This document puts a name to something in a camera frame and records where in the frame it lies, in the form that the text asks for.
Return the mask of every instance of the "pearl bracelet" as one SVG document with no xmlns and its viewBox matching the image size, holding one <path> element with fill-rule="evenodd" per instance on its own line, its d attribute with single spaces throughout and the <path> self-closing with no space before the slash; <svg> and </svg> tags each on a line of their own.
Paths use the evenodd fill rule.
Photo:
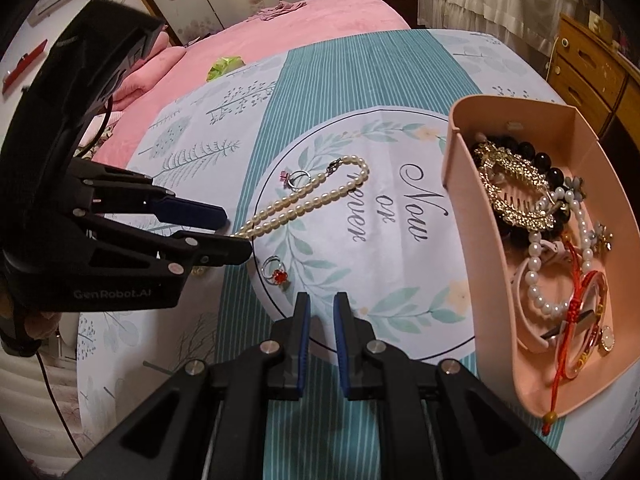
<svg viewBox="0 0 640 480">
<path fill-rule="evenodd" d="M 574 198 L 571 190 L 564 190 L 562 187 L 558 187 L 551 195 L 552 200 L 562 200 L 564 198 L 578 220 L 578 233 L 580 235 L 580 248 L 582 250 L 581 270 L 583 274 L 587 274 L 590 270 L 593 270 L 593 250 L 591 249 L 592 240 L 590 231 L 587 229 L 582 203 Z M 547 208 L 549 205 L 550 203 L 546 197 L 536 204 L 536 206 L 541 208 Z M 561 319 L 569 308 L 569 301 L 562 301 L 561 303 L 548 302 L 544 296 L 542 296 L 538 286 L 538 271 L 542 267 L 542 261 L 540 260 L 542 246 L 540 245 L 540 240 L 542 240 L 542 235 L 539 232 L 529 234 L 529 270 L 524 276 L 525 282 L 529 285 L 527 295 L 540 316 L 551 317 L 551 319 Z"/>
<path fill-rule="evenodd" d="M 267 220 L 270 216 L 274 216 L 277 212 L 295 204 L 298 200 L 311 193 L 316 187 L 325 182 L 326 178 L 343 164 L 358 165 L 360 167 L 360 173 L 356 178 L 348 181 L 344 186 L 340 186 L 338 189 L 332 189 L 327 193 L 322 193 L 321 196 L 316 196 L 311 200 L 307 200 L 303 204 L 291 207 L 291 209 L 280 213 L 276 218 L 272 218 L 271 220 L 260 224 L 261 221 Z M 344 155 L 341 158 L 337 158 L 330 162 L 326 171 L 324 173 L 318 173 L 315 177 L 312 177 L 308 184 L 305 184 L 297 191 L 290 193 L 289 196 L 270 203 L 265 209 L 257 212 L 240 228 L 238 232 L 231 236 L 253 240 L 254 238 L 267 234 L 305 213 L 313 211 L 313 209 L 318 209 L 324 204 L 328 204 L 333 200 L 338 200 L 341 196 L 346 196 L 348 192 L 355 189 L 356 186 L 360 186 L 368 178 L 369 167 L 363 158 L 360 158 L 357 155 Z"/>
</svg>

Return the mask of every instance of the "pink plastic organizer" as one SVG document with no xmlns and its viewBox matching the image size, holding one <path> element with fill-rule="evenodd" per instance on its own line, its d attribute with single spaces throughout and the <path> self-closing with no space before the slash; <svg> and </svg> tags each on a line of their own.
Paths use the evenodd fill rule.
<svg viewBox="0 0 640 480">
<path fill-rule="evenodd" d="M 503 399 L 518 400 L 535 416 L 548 412 L 554 353 L 533 354 L 518 342 L 510 281 L 524 252 L 508 249 L 505 253 L 466 147 L 474 143 L 477 132 L 528 140 L 538 151 L 547 152 L 565 174 L 583 177 L 588 224 L 599 221 L 614 235 L 604 271 L 609 284 L 605 322 L 613 328 L 616 344 L 607 356 L 595 351 L 575 380 L 561 383 L 556 411 L 563 416 L 600 393 L 640 358 L 638 225 L 597 136 L 576 108 L 487 95 L 468 96 L 453 105 L 442 182 L 449 191 L 465 256 L 478 373 Z M 568 278 L 558 278 L 558 269 L 554 271 L 542 277 L 543 290 L 570 292 Z M 548 326 L 540 322 L 539 329 L 543 333 Z"/>
</svg>

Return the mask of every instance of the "gold hair clip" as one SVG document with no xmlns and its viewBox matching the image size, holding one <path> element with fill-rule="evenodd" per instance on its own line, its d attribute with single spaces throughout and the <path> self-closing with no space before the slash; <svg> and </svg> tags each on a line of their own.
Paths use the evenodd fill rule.
<svg viewBox="0 0 640 480">
<path fill-rule="evenodd" d="M 481 157 L 478 175 L 489 202 L 507 224 L 523 227 L 530 232 L 546 231 L 554 227 L 555 220 L 551 214 L 553 210 L 547 212 L 519 199 L 514 203 L 513 197 L 508 200 L 506 194 L 504 197 L 500 196 L 502 190 L 492 182 L 492 176 L 497 173 L 498 168 L 502 168 L 505 176 L 516 179 L 543 197 L 549 197 L 549 186 L 544 174 L 520 155 L 499 148 L 492 142 L 483 142 L 475 152 Z"/>
</svg>

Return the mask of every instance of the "red gemstone ring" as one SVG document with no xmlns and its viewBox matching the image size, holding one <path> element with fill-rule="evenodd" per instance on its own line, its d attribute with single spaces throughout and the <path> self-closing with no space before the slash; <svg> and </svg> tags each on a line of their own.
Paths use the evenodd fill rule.
<svg viewBox="0 0 640 480">
<path fill-rule="evenodd" d="M 277 267 L 274 270 L 270 270 L 270 268 L 273 268 L 270 264 L 277 264 Z M 282 285 L 287 282 L 287 269 L 285 269 L 284 264 L 277 256 L 269 256 L 262 264 L 260 271 L 270 285 Z"/>
</svg>

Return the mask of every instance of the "pink pillow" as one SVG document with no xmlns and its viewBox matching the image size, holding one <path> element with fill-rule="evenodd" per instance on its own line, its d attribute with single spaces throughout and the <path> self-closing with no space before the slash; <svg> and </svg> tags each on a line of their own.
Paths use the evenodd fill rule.
<svg viewBox="0 0 640 480">
<path fill-rule="evenodd" d="M 182 59 L 185 52 L 186 49 L 183 46 L 166 48 L 142 68 L 126 76 L 120 87 L 113 93 L 113 109 L 123 110 L 120 106 L 116 107 L 116 102 L 137 90 L 142 91 L 142 94 L 138 92 L 138 97 L 149 92 Z"/>
<path fill-rule="evenodd" d="M 137 69 L 142 67 L 147 61 L 149 61 L 151 58 L 160 54 L 167 47 L 169 47 L 169 35 L 163 30 L 162 32 L 160 32 L 160 34 L 158 34 L 158 37 L 156 38 L 156 42 L 154 43 L 154 46 L 151 47 L 151 52 L 149 53 L 149 55 L 146 56 L 145 59 L 139 59 L 133 64 L 133 66 L 131 67 L 131 73 L 133 74 Z"/>
</svg>

